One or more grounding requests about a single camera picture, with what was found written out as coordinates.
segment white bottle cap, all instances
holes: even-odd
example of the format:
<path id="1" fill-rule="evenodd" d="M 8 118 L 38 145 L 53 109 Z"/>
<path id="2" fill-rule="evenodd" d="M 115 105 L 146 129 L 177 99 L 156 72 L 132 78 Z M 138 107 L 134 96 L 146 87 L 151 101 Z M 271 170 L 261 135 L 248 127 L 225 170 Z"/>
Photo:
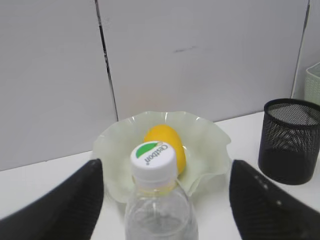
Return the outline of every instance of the white bottle cap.
<path id="1" fill-rule="evenodd" d="M 162 141 L 148 141 L 131 153 L 131 172 L 143 188 L 159 188 L 178 176 L 175 149 Z"/>

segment yellow ball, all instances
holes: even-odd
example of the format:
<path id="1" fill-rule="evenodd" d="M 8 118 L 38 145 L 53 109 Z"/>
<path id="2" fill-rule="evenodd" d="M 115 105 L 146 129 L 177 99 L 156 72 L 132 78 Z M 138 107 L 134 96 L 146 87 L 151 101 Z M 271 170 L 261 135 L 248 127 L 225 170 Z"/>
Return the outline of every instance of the yellow ball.
<path id="1" fill-rule="evenodd" d="M 175 150 L 178 174 L 184 171 L 186 167 L 185 150 L 178 133 L 172 127 L 165 124 L 156 125 L 148 131 L 143 141 L 162 141 L 170 144 Z"/>

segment mesh cup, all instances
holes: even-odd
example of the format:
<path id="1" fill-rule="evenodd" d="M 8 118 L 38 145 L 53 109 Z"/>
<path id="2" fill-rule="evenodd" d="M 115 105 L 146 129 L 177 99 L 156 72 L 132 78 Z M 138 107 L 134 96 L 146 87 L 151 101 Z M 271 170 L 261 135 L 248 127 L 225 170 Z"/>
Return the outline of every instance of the mesh cup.
<path id="1" fill-rule="evenodd" d="M 264 106 L 258 165 L 283 184 L 308 182 L 320 148 L 320 106 L 297 99 L 276 99 Z"/>

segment black plastic part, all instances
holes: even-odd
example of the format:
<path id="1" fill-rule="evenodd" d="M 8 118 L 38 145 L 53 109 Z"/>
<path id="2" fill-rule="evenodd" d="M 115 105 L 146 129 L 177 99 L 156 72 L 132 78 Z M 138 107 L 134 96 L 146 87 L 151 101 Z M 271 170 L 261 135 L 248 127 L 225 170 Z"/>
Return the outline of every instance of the black plastic part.
<path id="1" fill-rule="evenodd" d="M 104 198 L 102 164 L 91 160 L 51 192 L 0 221 L 1 240 L 89 240 Z"/>
<path id="2" fill-rule="evenodd" d="M 320 240 L 320 214 L 243 160 L 232 164 L 229 200 L 243 240 Z"/>
<path id="3" fill-rule="evenodd" d="M 320 149 L 320 106 L 297 99 L 276 99 L 264 106 L 258 165 L 283 184 L 308 182 Z"/>

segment white countertop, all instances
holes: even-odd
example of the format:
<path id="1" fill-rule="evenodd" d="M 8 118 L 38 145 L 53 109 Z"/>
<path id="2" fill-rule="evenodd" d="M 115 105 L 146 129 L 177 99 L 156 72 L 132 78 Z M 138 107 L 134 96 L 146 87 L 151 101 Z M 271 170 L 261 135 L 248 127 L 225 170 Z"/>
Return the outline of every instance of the white countertop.
<path id="1" fill-rule="evenodd" d="M 258 169 L 263 112 L 221 122 L 231 138 L 228 153 L 231 159 L 246 160 Z M 0 219 L 30 204 L 63 182 L 84 165 L 91 152 L 62 157 L 33 165 L 0 171 Z M 291 195 L 320 212 L 320 164 L 313 178 L 298 186 L 276 183 Z M 240 240 L 229 203 L 229 176 L 212 179 L 207 189 L 192 196 L 199 239 Z M 105 198 L 92 240 L 124 240 L 124 205 Z"/>

